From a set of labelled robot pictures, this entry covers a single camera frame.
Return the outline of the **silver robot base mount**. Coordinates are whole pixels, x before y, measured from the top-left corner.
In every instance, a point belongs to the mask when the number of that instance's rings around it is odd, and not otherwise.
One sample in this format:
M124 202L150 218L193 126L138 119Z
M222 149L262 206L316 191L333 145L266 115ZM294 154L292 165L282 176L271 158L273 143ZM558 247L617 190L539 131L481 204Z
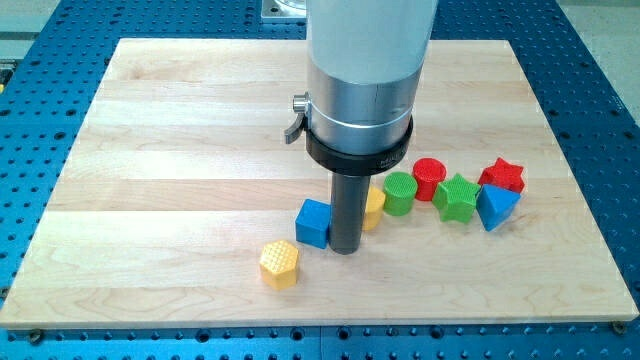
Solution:
M296 23L306 20L305 0L262 0L262 23Z

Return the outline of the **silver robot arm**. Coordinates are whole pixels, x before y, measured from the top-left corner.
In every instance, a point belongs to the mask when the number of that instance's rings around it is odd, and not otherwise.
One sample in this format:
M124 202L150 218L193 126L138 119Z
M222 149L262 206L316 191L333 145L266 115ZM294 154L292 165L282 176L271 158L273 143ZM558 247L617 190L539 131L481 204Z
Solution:
M406 154L437 0L308 0L307 91L293 142L326 169L371 176Z

